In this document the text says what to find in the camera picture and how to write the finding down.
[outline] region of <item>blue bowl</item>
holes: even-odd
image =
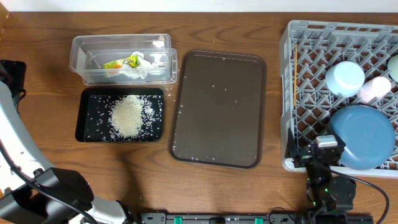
[[[330,128],[346,143],[340,162],[355,170],[368,170],[391,156],[396,136],[392,124],[380,111],[364,105],[338,110]]]

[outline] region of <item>brown tray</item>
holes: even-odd
[[[183,62],[169,139],[180,161],[253,168],[261,160],[266,63],[193,50]]]

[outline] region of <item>clear plastic container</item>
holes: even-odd
[[[104,64],[133,52],[144,54],[144,60],[158,67],[104,69]],[[88,86],[175,83],[177,69],[177,51],[167,34],[78,36],[72,43],[70,70]]]

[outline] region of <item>plastic crate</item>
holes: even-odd
[[[297,106],[293,106],[294,48],[297,44]],[[370,106],[384,113],[393,124],[398,139],[398,83],[389,77],[387,61],[398,54],[398,26],[350,24],[340,22],[290,21],[279,43],[279,71],[283,89],[283,112],[280,119],[282,165],[295,168],[285,158],[288,129],[291,128],[298,149],[322,135],[330,117],[340,108],[359,103],[355,96],[339,97],[325,84],[326,71],[339,62],[358,63],[366,81],[377,76],[390,79],[392,90]],[[332,169],[349,175],[398,179],[398,141],[388,161],[372,170],[353,170],[343,166]]]

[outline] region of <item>green clip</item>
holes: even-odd
[[[254,219],[254,224],[262,224],[262,223],[263,223],[262,218],[255,218]]]
[[[182,217],[174,217],[174,224],[182,224]]]

